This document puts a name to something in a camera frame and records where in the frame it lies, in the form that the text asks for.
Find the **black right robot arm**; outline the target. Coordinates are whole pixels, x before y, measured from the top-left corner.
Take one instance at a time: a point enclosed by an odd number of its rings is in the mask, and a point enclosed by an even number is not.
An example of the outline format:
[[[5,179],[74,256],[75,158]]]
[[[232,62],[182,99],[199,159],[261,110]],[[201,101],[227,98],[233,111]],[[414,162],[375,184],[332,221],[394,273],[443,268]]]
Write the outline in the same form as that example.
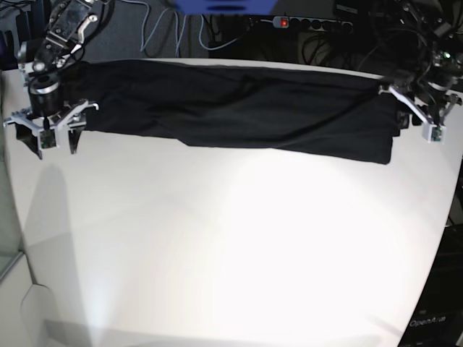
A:
[[[54,5],[44,36],[26,41],[17,55],[23,86],[30,105],[3,120],[14,126],[16,138],[38,158],[45,150],[59,146],[59,135],[67,132],[69,150],[77,152],[89,109],[95,101],[70,100],[64,96],[62,74],[77,62],[77,53],[87,43],[85,31],[98,21],[93,11],[97,1],[58,1]]]

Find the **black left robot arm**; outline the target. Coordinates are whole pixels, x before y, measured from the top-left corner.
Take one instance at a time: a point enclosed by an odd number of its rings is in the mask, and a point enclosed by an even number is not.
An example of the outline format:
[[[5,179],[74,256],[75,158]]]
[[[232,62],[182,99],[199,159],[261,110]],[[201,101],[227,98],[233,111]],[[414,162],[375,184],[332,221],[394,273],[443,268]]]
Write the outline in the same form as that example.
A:
[[[373,1],[368,15],[378,47],[397,65],[379,87],[390,93],[428,142],[443,142],[446,118],[462,98],[461,24],[452,1]]]

